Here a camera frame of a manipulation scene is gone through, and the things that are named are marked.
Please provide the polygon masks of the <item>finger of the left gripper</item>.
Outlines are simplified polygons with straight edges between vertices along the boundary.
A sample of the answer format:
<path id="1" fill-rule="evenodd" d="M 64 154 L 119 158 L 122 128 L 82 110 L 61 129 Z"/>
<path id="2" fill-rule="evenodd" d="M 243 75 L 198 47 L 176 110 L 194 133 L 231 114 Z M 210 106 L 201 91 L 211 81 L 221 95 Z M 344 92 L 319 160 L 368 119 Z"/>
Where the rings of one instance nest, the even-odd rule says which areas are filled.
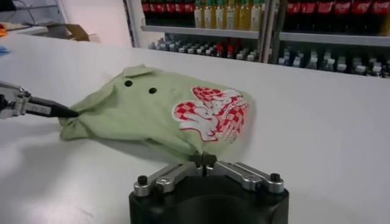
<path id="1" fill-rule="evenodd" d="M 22 101 L 22 113 L 32 114 L 41 117 L 73 118 L 79 113 L 70 108 L 47 99 L 39 97 L 18 97 Z"/>
<path id="2" fill-rule="evenodd" d="M 1 81 L 1 95 L 5 97 L 7 101 L 16 102 L 17 98 L 30 99 L 30 92 L 18 85 Z"/>

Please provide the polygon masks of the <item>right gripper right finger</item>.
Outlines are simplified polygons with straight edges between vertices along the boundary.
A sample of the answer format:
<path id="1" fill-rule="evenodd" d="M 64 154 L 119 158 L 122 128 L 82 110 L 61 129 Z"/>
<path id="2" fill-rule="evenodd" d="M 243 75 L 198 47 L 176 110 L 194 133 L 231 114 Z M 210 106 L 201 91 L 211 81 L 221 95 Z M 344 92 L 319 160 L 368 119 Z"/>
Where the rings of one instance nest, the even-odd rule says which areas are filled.
<path id="1" fill-rule="evenodd" d="M 251 192 L 264 187 L 272 194 L 284 191 L 284 181 L 278 173 L 265 173 L 244 163 L 228 163 L 218 160 L 216 155 L 203 153 L 203 165 L 208 177 L 219 177 L 233 180 L 243 189 Z"/>

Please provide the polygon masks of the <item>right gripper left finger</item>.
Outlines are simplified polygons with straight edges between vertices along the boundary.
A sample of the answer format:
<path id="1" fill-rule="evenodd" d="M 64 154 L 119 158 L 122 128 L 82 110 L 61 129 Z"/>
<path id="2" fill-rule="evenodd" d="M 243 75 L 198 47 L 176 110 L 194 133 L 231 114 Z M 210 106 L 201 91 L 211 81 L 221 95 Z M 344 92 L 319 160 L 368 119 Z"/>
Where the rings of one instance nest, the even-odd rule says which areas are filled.
<path id="1" fill-rule="evenodd" d="M 202 160 L 202 155 L 191 155 L 190 160 L 185 163 L 168 165 L 149 176 L 141 175 L 133 184 L 133 194 L 147 197 L 153 190 L 162 194 L 170 193 L 186 177 L 200 175 Z"/>

